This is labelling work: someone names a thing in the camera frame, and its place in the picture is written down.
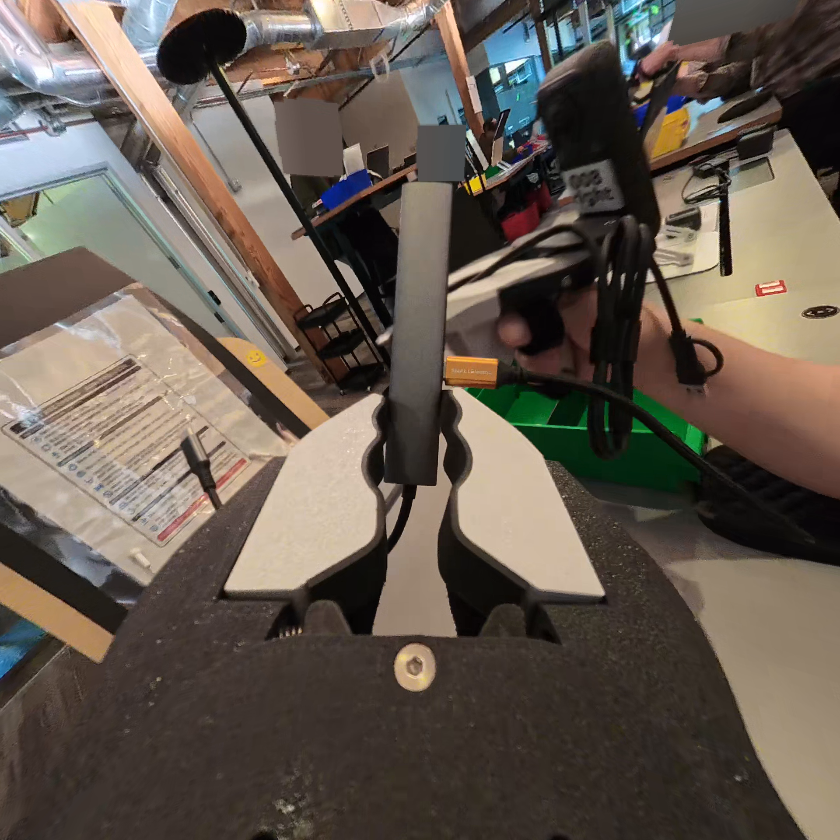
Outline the green plastic bin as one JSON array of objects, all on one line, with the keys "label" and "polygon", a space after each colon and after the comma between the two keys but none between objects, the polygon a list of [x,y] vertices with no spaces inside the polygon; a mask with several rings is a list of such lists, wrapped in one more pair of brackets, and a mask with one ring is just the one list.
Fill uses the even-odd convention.
[{"label": "green plastic bin", "polygon": [[700,479],[696,467],[636,419],[627,451],[616,460],[598,458],[589,443],[583,394],[556,398],[521,385],[471,387],[467,392],[516,427],[547,460],[560,463],[578,479],[672,493]]}]

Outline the rectangular silver air duct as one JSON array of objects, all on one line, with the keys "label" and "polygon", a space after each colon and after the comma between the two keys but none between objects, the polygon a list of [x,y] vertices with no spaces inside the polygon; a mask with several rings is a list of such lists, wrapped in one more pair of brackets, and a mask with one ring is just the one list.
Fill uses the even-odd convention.
[{"label": "rectangular silver air duct", "polygon": [[400,39],[428,26],[448,1],[415,1],[393,7],[379,1],[307,1],[315,49],[365,48]]}]

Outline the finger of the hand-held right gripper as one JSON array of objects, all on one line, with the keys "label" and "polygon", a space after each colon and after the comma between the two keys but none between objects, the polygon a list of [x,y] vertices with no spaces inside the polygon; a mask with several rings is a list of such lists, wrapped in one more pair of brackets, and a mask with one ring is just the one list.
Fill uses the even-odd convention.
[{"label": "finger of the hand-held right gripper", "polygon": [[448,293],[485,280],[500,280],[498,290],[579,291],[592,285],[593,264],[594,235],[585,227],[545,227],[458,270],[449,278]]},{"label": "finger of the hand-held right gripper", "polygon": [[456,290],[447,295],[447,344],[499,344],[500,316],[495,290]]}]

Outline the red plastic bin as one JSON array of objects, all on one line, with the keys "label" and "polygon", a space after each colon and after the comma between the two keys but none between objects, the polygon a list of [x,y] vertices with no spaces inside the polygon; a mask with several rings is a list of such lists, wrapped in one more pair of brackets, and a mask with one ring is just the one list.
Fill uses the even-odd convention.
[{"label": "red plastic bin", "polygon": [[505,210],[500,216],[500,226],[505,240],[512,244],[517,239],[528,235],[539,226],[542,216],[551,208],[550,194],[535,192],[527,196],[517,208]]}]

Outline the wooden beam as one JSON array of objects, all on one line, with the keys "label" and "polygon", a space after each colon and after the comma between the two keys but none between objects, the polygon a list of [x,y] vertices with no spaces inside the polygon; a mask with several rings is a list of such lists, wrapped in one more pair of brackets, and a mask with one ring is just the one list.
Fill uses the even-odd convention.
[{"label": "wooden beam", "polygon": [[109,6],[99,2],[54,1],[51,4],[155,145],[177,167],[215,218],[323,380],[337,383],[336,365],[325,364],[317,354],[324,343],[322,334],[314,334],[316,342],[313,342],[309,333],[301,331],[295,323],[294,315],[302,306],[298,294],[121,30]]}]

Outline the wooden desk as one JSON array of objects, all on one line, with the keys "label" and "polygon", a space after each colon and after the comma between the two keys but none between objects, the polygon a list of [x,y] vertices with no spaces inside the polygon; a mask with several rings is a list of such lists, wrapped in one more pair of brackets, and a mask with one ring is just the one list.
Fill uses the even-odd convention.
[{"label": "wooden desk", "polygon": [[749,113],[742,114],[735,119],[720,122],[720,116],[730,108],[734,108],[747,97],[739,97],[731,101],[715,99],[706,104],[691,101],[686,105],[689,119],[688,134],[677,150],[651,160],[652,175],[665,172],[668,168],[683,161],[689,161],[698,155],[705,154],[733,140],[745,133],[759,129],[765,125],[775,125],[781,120],[782,106],[775,97],[760,104]]}]

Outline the round silver air duct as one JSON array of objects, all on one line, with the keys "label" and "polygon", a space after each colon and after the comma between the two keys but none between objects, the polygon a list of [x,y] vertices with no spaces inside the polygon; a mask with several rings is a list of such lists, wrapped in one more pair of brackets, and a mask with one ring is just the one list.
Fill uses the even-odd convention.
[{"label": "round silver air duct", "polygon": [[[324,35],[323,26],[312,14],[285,10],[228,12],[241,20],[245,40],[234,48],[231,57],[223,59],[225,65],[257,48],[312,47]],[[2,81],[12,80],[41,96],[82,104],[99,100],[110,87],[99,64],[83,45],[45,42],[29,26],[15,2],[2,2],[1,36]]]}]

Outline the glass door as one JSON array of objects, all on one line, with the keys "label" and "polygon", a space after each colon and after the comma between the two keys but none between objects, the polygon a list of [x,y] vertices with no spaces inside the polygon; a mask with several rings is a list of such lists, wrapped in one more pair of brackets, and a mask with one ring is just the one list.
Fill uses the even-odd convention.
[{"label": "glass door", "polygon": [[2,194],[1,271],[85,248],[175,305],[215,336],[234,335],[222,305],[104,174]]}]

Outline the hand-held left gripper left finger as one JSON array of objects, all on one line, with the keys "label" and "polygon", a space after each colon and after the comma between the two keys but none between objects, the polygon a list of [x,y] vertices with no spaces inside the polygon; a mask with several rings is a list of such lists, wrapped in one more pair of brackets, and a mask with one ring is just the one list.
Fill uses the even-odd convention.
[{"label": "hand-held left gripper left finger", "polygon": [[228,598],[302,601],[382,548],[385,408],[370,394],[291,449],[224,584]]}]

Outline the black utility cart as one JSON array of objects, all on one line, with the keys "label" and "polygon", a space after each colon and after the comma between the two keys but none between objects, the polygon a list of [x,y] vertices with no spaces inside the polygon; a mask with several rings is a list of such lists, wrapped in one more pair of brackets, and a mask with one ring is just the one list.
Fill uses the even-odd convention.
[{"label": "black utility cart", "polygon": [[331,370],[339,366],[333,379],[340,394],[371,393],[383,380],[384,363],[341,292],[333,293],[317,307],[304,304],[294,318],[302,332],[317,333],[324,339],[316,353]]}]

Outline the person's right hand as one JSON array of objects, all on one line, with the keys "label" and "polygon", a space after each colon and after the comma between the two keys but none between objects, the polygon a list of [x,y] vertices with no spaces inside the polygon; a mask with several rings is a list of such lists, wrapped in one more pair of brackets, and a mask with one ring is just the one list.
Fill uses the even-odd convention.
[{"label": "person's right hand", "polygon": [[[515,313],[497,321],[500,341],[513,350],[518,364],[534,374],[568,375],[583,382],[593,381],[590,340],[595,326],[596,296],[593,289],[576,292],[558,304],[564,326],[562,344],[529,355],[524,348],[532,340],[525,319]],[[646,396],[662,397],[674,384],[673,361],[668,345],[665,310],[648,302],[641,312],[641,334],[634,382]]]}]

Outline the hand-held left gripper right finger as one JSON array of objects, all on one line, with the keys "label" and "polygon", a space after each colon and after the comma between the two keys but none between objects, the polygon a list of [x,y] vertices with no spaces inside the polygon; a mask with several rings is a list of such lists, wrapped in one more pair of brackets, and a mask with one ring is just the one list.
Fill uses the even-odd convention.
[{"label": "hand-held left gripper right finger", "polygon": [[440,573],[465,601],[602,601],[605,590],[545,460],[464,389],[443,393]]}]

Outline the wooden board with smiley sticker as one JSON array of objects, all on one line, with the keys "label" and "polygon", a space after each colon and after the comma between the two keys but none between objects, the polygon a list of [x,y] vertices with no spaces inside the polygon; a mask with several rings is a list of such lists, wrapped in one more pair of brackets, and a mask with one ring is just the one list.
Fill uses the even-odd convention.
[{"label": "wooden board with smiley sticker", "polygon": [[255,412],[303,438],[325,424],[329,415],[265,352],[245,339],[217,339],[215,354],[250,393]]}]

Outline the blue plastic bin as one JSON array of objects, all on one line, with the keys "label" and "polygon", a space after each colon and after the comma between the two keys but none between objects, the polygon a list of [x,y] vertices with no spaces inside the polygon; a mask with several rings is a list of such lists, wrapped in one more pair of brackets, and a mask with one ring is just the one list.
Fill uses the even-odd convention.
[{"label": "blue plastic bin", "polygon": [[346,175],[320,195],[323,207],[329,212],[350,201],[372,186],[371,175],[361,169]]}]

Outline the black floor lamp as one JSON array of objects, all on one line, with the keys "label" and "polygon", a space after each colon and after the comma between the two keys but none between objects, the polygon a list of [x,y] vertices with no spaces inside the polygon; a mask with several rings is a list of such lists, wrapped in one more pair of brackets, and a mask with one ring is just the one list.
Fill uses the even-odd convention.
[{"label": "black floor lamp", "polygon": [[158,48],[156,65],[165,79],[178,85],[198,83],[204,81],[207,76],[215,79],[259,157],[317,250],[322,263],[347,301],[353,320],[362,330],[374,357],[385,368],[389,368],[391,364],[389,353],[376,346],[377,334],[370,320],[228,81],[224,66],[239,56],[245,47],[246,36],[246,25],[235,12],[220,8],[209,9],[189,17],[163,37]]}]

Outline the dark grey usb hub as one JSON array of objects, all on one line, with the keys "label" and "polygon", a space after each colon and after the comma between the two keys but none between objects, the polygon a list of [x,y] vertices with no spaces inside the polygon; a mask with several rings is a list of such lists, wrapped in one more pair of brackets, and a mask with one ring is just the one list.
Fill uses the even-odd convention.
[{"label": "dark grey usb hub", "polygon": [[405,487],[438,474],[452,199],[449,183],[402,190],[384,478]]}]

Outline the yellow plastic bin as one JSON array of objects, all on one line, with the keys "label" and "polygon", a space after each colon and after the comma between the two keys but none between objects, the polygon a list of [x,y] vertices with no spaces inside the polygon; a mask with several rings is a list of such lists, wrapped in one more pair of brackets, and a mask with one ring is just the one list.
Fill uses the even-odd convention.
[{"label": "yellow plastic bin", "polygon": [[680,150],[690,131],[690,113],[687,106],[672,112],[661,112],[654,121],[645,149],[651,163]]}]

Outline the cardboard piece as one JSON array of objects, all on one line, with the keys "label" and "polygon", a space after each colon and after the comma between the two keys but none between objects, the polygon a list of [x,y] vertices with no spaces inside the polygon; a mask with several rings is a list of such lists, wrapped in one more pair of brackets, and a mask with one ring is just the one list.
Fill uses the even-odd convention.
[{"label": "cardboard piece", "polygon": [[92,662],[101,663],[109,651],[113,632],[4,564],[1,604]]}]

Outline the black power adapter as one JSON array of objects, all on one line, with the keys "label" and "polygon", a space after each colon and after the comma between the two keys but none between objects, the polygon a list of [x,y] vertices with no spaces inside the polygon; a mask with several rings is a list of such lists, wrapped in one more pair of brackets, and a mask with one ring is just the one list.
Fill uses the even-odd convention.
[{"label": "black power adapter", "polygon": [[737,159],[751,161],[768,156],[774,147],[774,136],[773,124],[742,134],[735,145]]}]

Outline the person's right forearm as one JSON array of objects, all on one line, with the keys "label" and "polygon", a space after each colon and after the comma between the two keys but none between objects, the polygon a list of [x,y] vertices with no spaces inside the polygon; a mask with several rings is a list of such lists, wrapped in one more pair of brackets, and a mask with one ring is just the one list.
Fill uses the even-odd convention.
[{"label": "person's right forearm", "polygon": [[665,310],[644,306],[643,313],[643,394],[775,476],[839,498],[838,366],[788,359],[686,322],[688,335],[713,344],[724,361],[694,392],[678,383]]}]

